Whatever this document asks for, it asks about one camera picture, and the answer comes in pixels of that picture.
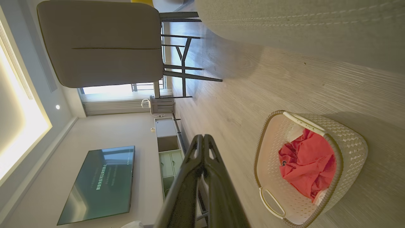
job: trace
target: television screen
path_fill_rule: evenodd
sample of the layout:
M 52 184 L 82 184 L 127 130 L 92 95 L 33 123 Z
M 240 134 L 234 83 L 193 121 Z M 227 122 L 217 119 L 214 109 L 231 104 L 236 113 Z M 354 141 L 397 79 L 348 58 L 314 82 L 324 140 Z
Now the television screen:
M 135 147 L 89 151 L 58 225 L 128 213 Z

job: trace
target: white stitching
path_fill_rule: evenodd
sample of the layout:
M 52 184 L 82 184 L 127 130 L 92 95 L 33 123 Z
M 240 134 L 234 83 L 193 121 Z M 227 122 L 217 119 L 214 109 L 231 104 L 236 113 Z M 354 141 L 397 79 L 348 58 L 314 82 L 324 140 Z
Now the white stitching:
M 335 13 L 345 13 L 345 12 L 348 12 L 348 13 L 350 13 L 350 12 L 353 12 L 353 11 L 362 11 L 362 10 L 365 10 L 365 9 L 372 9 L 372 8 L 375 8 L 375 7 L 384 7 L 384 6 L 386 6 L 386 5 L 388 5 L 388 4 L 394 4 L 394 3 L 398 3 L 398 2 L 401 2 L 401 1 L 403 1 L 403 0 L 395 0 L 395 1 L 392 1 L 392 2 L 386 2 L 386 3 L 383 3 L 383 4 L 380 4 L 380 5 L 373 5 L 373 6 L 369 6 L 369 7 L 362 7 L 362 8 L 358 8 L 358 9 L 350 9 L 350 10 L 342 10 L 342 11 L 333 11 L 333 12 L 325 12 L 325 13 L 317 13 L 316 15 L 321 15 L 321 14 L 324 14 L 324 15 L 326 15 L 326 14 L 335 14 Z M 308 16 L 313 16 L 313 15 L 315 15 L 314 13 L 312 13 L 312 14 L 305 14 L 305 15 L 294 15 L 294 16 L 277 16 L 277 17 L 256 17 L 256 18 L 241 18 L 241 19 L 228 19 L 228 20 L 213 20 L 213 21 L 207 21 L 207 22 L 230 22 L 230 21 L 243 21 L 243 20 L 259 20 L 259 19 L 272 19 L 272 18 L 285 18 L 285 17 L 308 17 Z
M 397 14 L 397 15 L 395 15 L 395 17 L 402 17 L 404 15 L 405 15 L 405 13 Z M 388 17 L 364 19 L 361 22 L 368 22 L 368 21 L 377 22 L 377 21 L 380 21 L 380 20 L 390 19 L 392 17 L 393 17 L 393 15 L 388 16 Z M 309 26 L 309 25 L 323 25 L 323 24 L 330 25 L 330 24 L 340 24 L 340 23 L 342 23 L 342 24 L 348 24 L 348 23 L 354 24 L 354 23 L 358 23 L 358 22 L 360 22 L 360 21 L 334 22 L 334 23 L 328 22 L 328 23 L 313 23 L 313 24 L 210 24 L 210 25 L 234 25 L 234 26 L 299 26 L 300 25 L 300 26 Z

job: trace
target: sheer white curtain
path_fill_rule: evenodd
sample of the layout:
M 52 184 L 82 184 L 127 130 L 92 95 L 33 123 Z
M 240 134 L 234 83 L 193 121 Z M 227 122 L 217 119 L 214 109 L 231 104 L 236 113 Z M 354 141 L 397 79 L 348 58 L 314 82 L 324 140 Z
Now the sheer white curtain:
M 160 95 L 172 95 L 171 89 L 161 89 Z M 154 96 L 153 90 L 139 90 L 134 92 L 115 92 L 81 94 L 84 110 L 88 116 L 131 112 L 150 112 L 149 108 L 142 108 L 143 99 Z

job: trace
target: wooden floor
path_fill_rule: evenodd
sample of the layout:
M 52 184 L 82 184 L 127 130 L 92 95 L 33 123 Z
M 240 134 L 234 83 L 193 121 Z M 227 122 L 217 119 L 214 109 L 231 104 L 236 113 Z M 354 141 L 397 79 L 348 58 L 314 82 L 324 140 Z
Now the wooden floor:
M 363 135 L 369 146 L 351 189 L 310 227 L 404 226 L 403 75 L 228 41 L 202 23 L 171 23 L 170 33 L 202 36 L 193 40 L 186 65 L 204 70 L 188 73 L 224 80 L 187 80 L 193 97 L 175 100 L 176 117 L 189 140 L 214 137 L 252 227 L 287 227 L 263 206 L 253 171 L 259 134 L 276 110 L 324 115 Z M 180 64 L 175 50 L 171 63 Z M 181 79 L 173 78 L 174 95 L 181 90 Z

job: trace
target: laundry basket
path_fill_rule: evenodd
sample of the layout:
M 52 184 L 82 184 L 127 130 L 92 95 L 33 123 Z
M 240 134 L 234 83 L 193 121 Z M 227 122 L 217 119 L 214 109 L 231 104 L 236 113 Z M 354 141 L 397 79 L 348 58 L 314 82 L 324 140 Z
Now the laundry basket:
M 288 142 L 289 132 L 298 125 L 322 135 L 336 156 L 335 176 L 319 206 L 301 195 L 280 173 L 278 152 Z M 349 190 L 363 167 L 367 153 L 367 144 L 362 136 L 329 118 L 284 110 L 273 112 L 264 124 L 255 157 L 254 172 L 262 202 L 268 211 L 290 227 L 307 227 Z

